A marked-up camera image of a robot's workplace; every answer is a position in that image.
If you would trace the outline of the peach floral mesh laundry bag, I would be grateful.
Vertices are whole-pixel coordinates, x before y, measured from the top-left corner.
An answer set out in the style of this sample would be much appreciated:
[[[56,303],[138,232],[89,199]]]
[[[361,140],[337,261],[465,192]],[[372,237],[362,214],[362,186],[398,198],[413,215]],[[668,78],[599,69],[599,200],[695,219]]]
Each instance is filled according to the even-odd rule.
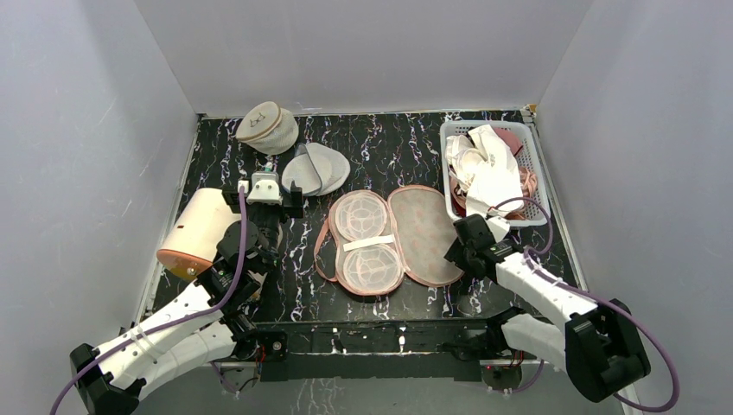
[[[398,188],[387,198],[370,190],[343,195],[329,209],[316,240],[316,256],[327,237],[336,249],[329,281],[357,296],[389,294],[404,278],[440,288],[463,275],[444,257],[456,232],[443,194],[426,186]]]

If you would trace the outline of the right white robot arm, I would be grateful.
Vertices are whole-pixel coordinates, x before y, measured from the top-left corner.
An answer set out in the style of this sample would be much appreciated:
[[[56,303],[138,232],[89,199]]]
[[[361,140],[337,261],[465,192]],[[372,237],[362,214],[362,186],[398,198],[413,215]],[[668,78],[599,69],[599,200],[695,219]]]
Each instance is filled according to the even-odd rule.
[[[514,292],[541,317],[511,307],[488,318],[472,342],[499,358],[515,351],[532,354],[565,372],[589,401],[600,402],[651,372],[628,308],[574,292],[562,278],[534,264],[510,239],[498,240],[478,214],[456,221],[456,239],[445,259],[471,277],[488,277]]]

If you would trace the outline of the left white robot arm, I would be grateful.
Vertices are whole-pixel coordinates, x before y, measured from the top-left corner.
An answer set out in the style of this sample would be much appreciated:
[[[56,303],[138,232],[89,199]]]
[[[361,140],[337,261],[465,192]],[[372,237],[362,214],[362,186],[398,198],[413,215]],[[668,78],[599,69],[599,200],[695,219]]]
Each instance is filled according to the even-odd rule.
[[[70,354],[71,386],[91,414],[130,414],[158,387],[220,359],[271,346],[245,315],[280,266],[282,225],[303,216],[303,192],[258,172],[232,189],[194,192],[157,252],[187,281],[161,309],[118,337]]]

